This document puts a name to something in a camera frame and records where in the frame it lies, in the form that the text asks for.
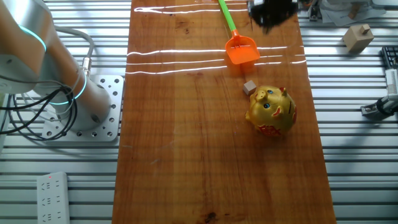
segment red pattern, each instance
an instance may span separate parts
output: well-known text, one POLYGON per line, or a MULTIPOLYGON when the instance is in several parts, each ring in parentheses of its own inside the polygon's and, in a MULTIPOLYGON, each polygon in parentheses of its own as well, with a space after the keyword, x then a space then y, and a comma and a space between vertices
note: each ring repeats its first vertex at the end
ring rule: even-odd
POLYGON ((259 129, 266 136, 281 136, 280 129, 276 129, 273 126, 264 125, 264 126, 259 127, 259 129))

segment wooden block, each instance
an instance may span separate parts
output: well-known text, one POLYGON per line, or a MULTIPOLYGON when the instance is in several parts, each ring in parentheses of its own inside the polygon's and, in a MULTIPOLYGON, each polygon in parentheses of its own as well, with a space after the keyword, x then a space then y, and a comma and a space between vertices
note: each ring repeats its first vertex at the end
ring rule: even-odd
POLYGON ((367 34, 369 32, 369 30, 371 30, 371 27, 369 27, 369 25, 364 24, 361 26, 361 28, 359 29, 359 33, 361 34, 367 34))
POLYGON ((351 8, 351 12, 349 12, 348 17, 350 19, 354 19, 360 8, 361 8, 360 3, 353 3, 353 7, 351 8))
POLYGON ((254 82, 252 80, 248 81, 247 83, 245 83, 243 85, 243 91, 245 94, 247 94, 247 96, 250 96, 251 94, 253 94, 256 91, 256 84, 254 84, 254 82))
POLYGON ((363 51, 374 39, 369 25, 351 26, 344 35, 343 40, 349 52, 363 51))

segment gray robot arm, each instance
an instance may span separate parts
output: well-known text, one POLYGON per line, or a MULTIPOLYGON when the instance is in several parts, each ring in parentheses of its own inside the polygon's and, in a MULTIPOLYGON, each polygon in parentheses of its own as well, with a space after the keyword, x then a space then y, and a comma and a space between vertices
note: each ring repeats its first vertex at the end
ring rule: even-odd
MULTIPOLYGON (((84 131, 99 126, 108 116, 108 92, 93 83, 62 44, 48 7, 42 0, 0 0, 0 91, 25 93, 34 90, 45 97, 58 87, 55 81, 73 89, 78 116, 72 127, 84 131)), ((51 105, 59 115, 68 108, 64 93, 51 105)))

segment green handle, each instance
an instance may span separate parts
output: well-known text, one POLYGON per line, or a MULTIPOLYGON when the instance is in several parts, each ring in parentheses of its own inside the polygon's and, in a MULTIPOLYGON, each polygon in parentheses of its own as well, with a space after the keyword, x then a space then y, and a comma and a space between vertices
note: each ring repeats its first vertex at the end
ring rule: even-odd
POLYGON ((231 29, 231 31, 236 30, 234 20, 232 19, 231 13, 229 13, 228 6, 226 5, 225 1, 218 0, 218 2, 220 3, 221 9, 223 10, 223 13, 224 13, 225 19, 229 25, 229 28, 231 29))

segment orange dustpan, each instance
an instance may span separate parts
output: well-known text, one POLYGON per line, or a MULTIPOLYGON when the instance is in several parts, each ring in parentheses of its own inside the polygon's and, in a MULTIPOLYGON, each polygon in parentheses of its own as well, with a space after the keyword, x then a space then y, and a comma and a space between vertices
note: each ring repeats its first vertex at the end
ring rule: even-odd
POLYGON ((231 40, 229 40, 225 45, 226 53, 230 57, 232 63, 239 65, 259 59, 260 53, 254 40, 249 37, 239 35, 225 1, 218 0, 218 2, 220 3, 225 19, 232 32, 231 40))

